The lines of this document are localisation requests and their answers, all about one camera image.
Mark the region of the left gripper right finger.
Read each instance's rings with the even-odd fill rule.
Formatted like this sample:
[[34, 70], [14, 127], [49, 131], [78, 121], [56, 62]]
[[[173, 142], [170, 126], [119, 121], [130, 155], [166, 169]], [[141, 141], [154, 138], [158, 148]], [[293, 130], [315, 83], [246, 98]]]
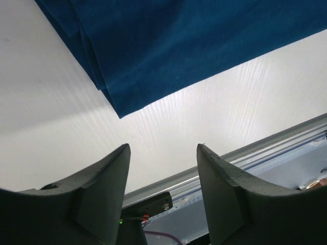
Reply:
[[211, 244], [326, 244], [326, 187], [285, 188], [216, 156], [197, 146]]

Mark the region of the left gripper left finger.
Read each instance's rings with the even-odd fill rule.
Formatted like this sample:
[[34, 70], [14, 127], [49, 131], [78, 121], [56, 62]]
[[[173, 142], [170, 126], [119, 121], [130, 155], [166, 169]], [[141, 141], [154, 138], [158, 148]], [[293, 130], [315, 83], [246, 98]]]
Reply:
[[1, 244], [115, 244], [129, 164], [123, 144], [42, 189], [2, 189]]

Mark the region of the blue t-shirt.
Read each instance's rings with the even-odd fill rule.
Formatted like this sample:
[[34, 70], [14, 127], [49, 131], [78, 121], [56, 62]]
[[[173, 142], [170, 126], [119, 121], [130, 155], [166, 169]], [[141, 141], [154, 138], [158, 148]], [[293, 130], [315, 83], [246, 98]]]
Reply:
[[326, 29], [326, 1], [37, 1], [118, 117]]

